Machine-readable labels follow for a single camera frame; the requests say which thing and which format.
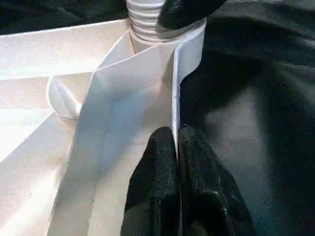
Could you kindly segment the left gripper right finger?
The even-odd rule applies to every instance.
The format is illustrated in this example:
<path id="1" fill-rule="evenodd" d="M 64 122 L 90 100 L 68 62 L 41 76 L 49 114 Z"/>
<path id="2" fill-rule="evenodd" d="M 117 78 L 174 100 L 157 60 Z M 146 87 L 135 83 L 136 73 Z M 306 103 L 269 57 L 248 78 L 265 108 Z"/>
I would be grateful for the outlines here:
<path id="1" fill-rule="evenodd" d="M 185 236 L 255 236 L 252 217 L 232 174 L 205 136 L 191 126 L 178 133 Z"/>

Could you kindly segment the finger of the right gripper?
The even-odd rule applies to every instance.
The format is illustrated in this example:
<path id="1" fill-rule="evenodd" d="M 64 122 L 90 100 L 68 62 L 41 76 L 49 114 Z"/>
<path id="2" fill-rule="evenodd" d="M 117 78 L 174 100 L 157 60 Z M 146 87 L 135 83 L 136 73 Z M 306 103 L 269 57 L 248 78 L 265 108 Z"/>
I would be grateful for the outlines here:
<path id="1" fill-rule="evenodd" d="M 181 29 L 208 17 L 226 0 L 166 0 L 158 17 L 158 25 Z"/>

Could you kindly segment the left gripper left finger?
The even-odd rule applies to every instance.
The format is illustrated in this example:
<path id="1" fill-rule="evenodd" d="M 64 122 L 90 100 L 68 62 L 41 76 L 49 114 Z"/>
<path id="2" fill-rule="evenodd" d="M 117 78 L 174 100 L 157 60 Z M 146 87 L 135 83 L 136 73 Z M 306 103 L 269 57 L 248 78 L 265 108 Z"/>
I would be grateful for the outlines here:
<path id="1" fill-rule="evenodd" d="M 122 236 L 176 236 L 180 215 L 178 166 L 172 130 L 149 137 L 129 180 Z"/>

